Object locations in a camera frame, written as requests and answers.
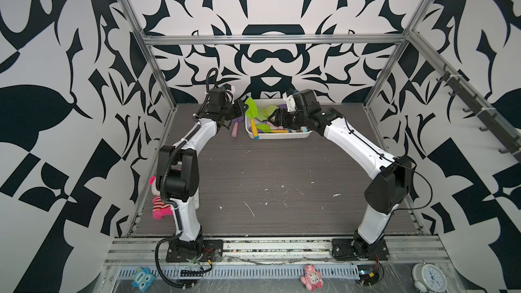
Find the purple shovel pink handle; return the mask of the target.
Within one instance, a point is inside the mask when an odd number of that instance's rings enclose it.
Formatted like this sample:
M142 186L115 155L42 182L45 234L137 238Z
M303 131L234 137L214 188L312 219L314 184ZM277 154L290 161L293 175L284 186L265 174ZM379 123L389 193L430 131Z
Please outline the purple shovel pink handle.
M232 128L232 133L231 133L231 136L233 138L236 138L237 137L237 134L238 134L238 130L239 130L239 126L240 124L244 121L244 116L240 116L240 117L237 117L235 119L233 119L233 128Z

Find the green shovel yellow handle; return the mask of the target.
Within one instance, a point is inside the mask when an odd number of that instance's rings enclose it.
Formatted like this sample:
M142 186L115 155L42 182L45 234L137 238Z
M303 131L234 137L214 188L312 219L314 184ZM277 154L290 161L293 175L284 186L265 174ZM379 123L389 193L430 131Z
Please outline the green shovel yellow handle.
M257 108L257 105L256 105L254 99L251 98L251 97L249 97L246 100L246 104L248 106L248 109L246 111L246 116L250 120L250 126L251 126L253 139L254 140L258 140L259 139L259 132L257 130L256 123L255 123L255 118L258 115L258 108Z

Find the white plastic storage box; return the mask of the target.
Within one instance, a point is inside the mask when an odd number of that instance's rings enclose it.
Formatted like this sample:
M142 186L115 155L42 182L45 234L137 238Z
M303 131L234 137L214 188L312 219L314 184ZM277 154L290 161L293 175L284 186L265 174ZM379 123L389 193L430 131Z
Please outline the white plastic storage box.
M286 102L281 98L269 98L269 99L255 99L255 103L258 107L259 114L261 113L262 109L266 109L268 106L285 106ZM254 135L251 128L250 119L248 117L245 117L244 121L244 130L248 134L248 136L253 139ZM259 132L259 140L283 140L283 139L304 139L308 138L313 134L313 131L308 130L306 132L270 132L270 133L262 133L260 129L258 129Z

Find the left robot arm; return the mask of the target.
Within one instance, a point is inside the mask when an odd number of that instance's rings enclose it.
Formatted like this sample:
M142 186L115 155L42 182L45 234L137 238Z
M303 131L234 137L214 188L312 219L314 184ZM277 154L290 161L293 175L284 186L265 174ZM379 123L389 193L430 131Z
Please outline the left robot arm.
M235 88L226 84L211 88L191 130L172 146L160 149L155 185L163 203L172 210L176 233L171 240L182 250L200 255L202 226L196 210L199 190L198 154L218 131L243 116L247 105L235 98Z

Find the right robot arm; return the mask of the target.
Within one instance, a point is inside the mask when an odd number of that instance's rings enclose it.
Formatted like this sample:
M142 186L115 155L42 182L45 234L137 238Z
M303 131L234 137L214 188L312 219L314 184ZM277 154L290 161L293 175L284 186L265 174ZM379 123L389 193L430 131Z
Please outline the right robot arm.
M393 212L409 194L411 160L395 157L370 142L336 109L321 107L312 90L286 94L284 101L286 108L268 113L270 123L291 130L305 127L316 132L346 152L371 179L364 192L367 208L353 241L358 256L367 253L383 239Z

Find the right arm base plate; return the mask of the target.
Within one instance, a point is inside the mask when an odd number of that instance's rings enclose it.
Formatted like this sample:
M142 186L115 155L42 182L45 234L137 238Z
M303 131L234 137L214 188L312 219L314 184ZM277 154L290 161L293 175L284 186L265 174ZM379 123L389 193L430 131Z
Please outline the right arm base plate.
M333 239L331 254L337 261L382 261L388 259L389 248L381 239L368 245L362 239Z

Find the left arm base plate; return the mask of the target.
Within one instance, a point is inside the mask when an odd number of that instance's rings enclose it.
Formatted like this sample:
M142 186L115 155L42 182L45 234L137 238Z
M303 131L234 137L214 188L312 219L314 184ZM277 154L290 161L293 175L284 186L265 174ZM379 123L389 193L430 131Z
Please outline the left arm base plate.
M200 262L220 260L222 257L223 246L223 240L172 240L169 242L166 262L181 263L194 260Z

